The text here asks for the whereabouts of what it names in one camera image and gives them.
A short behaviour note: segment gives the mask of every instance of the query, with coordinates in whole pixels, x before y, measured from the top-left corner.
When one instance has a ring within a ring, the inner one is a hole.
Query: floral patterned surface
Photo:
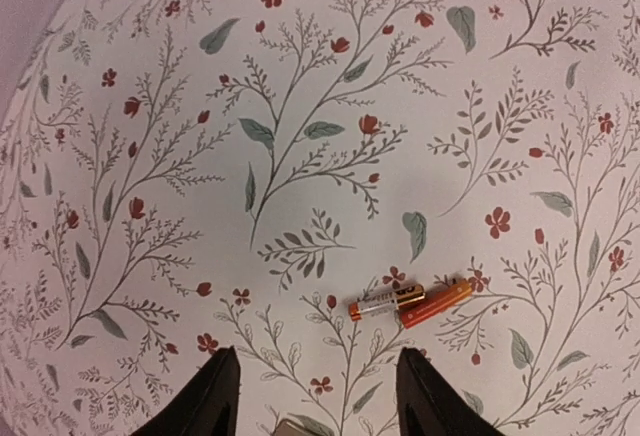
[[[506,435],[635,434],[639,10],[66,0],[0,129],[3,416],[128,434],[235,345],[238,434],[393,435],[416,346]]]

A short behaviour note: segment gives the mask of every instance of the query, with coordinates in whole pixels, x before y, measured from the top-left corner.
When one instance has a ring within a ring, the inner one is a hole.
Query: floral wallpaper
[[[635,434],[638,11],[65,0],[0,127],[3,417],[126,435],[234,345],[238,434],[398,435],[415,346],[505,435]]]

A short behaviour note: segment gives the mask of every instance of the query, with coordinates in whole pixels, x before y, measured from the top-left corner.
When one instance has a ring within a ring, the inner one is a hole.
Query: orange battery
[[[471,296],[471,285],[467,281],[454,284],[446,291],[436,294],[433,298],[427,299],[424,303],[400,313],[400,321],[403,326],[409,329],[422,321],[446,311],[454,304]]]

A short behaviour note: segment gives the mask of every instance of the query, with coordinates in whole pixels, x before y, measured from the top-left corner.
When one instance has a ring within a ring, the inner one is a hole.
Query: gray-green leaf
[[[567,195],[559,191],[537,191],[535,193],[531,193],[531,196],[538,196],[547,208],[558,211],[567,218],[571,217],[573,203]]]
[[[529,343],[515,329],[511,329],[511,358],[513,365],[518,369],[524,369],[533,363],[533,351]]]
[[[102,203],[102,219],[105,222],[111,221],[111,212],[113,211],[113,184],[111,185],[111,188],[109,188],[107,197],[104,198],[104,203]]]
[[[362,408],[364,408],[365,405],[369,401],[371,401],[371,398],[373,398],[373,395],[376,394],[376,391],[378,390],[381,384],[382,382],[370,388],[366,393],[360,396],[360,398],[355,403],[353,403],[353,414],[358,414],[360,411],[362,411]]]
[[[304,429],[310,431],[314,435],[317,436],[334,436],[334,432],[331,428],[322,424],[320,421],[317,421],[309,416],[305,416],[303,414],[291,414],[289,416],[296,418],[300,421],[300,424],[304,427]]]
[[[253,169],[249,165],[249,177],[247,178],[247,184],[244,186],[244,210],[248,213],[253,209],[253,205],[256,202],[256,178],[253,175]]]
[[[51,364],[47,364],[45,368],[47,369],[47,374],[51,378],[51,381],[53,381],[53,386],[56,388],[56,391],[60,391],[60,384],[58,383],[58,371],[56,370],[56,367]]]
[[[40,92],[42,93],[42,99],[45,102],[49,102],[49,76],[43,74],[40,78]]]
[[[369,66],[370,62],[371,62],[371,58],[367,59],[366,61],[361,62],[355,68],[352,68],[349,71],[347,71],[346,73],[344,73],[344,77],[343,77],[344,82],[345,83],[352,83],[356,79],[359,79],[364,74],[364,72],[367,70],[367,66]]]
[[[91,263],[89,263],[89,258],[87,258],[87,254],[80,246],[80,243],[76,243],[76,256],[78,258],[78,266],[80,267],[80,274],[84,279],[89,279],[91,277]]]
[[[427,244],[427,220],[418,213],[404,213],[402,215],[402,225],[409,231],[411,241],[411,262],[420,256]]]
[[[98,309],[94,311],[93,313],[91,313],[91,317],[96,318],[98,321],[100,321],[104,329],[109,334],[115,336],[116,338],[127,339],[120,325],[116,323],[104,309]]]
[[[588,358],[588,354],[584,354],[582,351],[573,351],[572,353],[567,354],[562,360],[558,363],[558,371],[563,370],[567,366],[572,363],[577,363],[581,359]]]
[[[304,128],[304,135],[309,139],[329,138],[340,134],[344,128],[339,124],[318,121]]]
[[[53,184],[51,182],[51,171],[49,171],[49,166],[44,165],[44,194],[47,196],[51,196],[53,193]]]
[[[81,334],[79,336],[76,336],[71,340],[71,347],[77,348],[78,346],[82,346],[84,343],[86,343],[90,339],[93,339],[94,337],[95,336],[88,336],[86,334]]]
[[[479,416],[482,416],[482,412],[484,411],[484,404],[482,403],[482,400],[475,394],[464,390],[462,390],[462,394],[464,394],[464,399],[467,401],[469,407],[478,413]]]
[[[22,181],[20,181],[20,194],[22,194],[22,196],[24,196],[25,198],[36,197],[36,195],[33,194],[33,191],[31,191],[31,188],[26,183],[23,183]]]
[[[476,45],[476,13],[468,6],[452,7],[447,11],[447,21],[455,30],[468,53]]]
[[[273,149],[274,137],[269,128],[249,118],[240,118],[240,124],[249,139],[264,144],[267,149]]]
[[[233,28],[238,21],[240,21],[238,18],[227,19],[200,40],[200,49],[204,50],[207,54],[216,54],[222,49],[229,37],[231,28]]]
[[[596,232],[593,235],[593,241],[591,241],[591,247],[589,248],[589,267],[587,268],[587,277],[593,276],[593,272],[596,269],[596,263],[598,262],[598,255],[600,254],[600,237]]]
[[[573,86],[576,84],[576,69],[579,64],[580,61],[576,61],[571,66],[569,66],[569,69],[567,69],[567,77],[565,78],[567,89],[573,88]]]

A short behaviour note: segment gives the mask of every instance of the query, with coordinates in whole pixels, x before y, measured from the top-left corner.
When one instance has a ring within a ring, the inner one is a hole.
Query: red flower bud
[[[209,110],[201,111],[200,114],[198,115],[199,124],[206,123],[208,119],[209,119]]]
[[[133,158],[136,153],[138,152],[138,145],[136,144],[136,142],[134,141],[133,143],[131,143],[131,145],[129,146],[129,157]]]
[[[529,156],[532,158],[541,158],[544,152],[540,148],[530,148]]]
[[[544,231],[541,228],[536,229],[536,243],[544,244]]]
[[[209,296],[211,294],[211,283],[200,283],[196,292],[203,298]]]

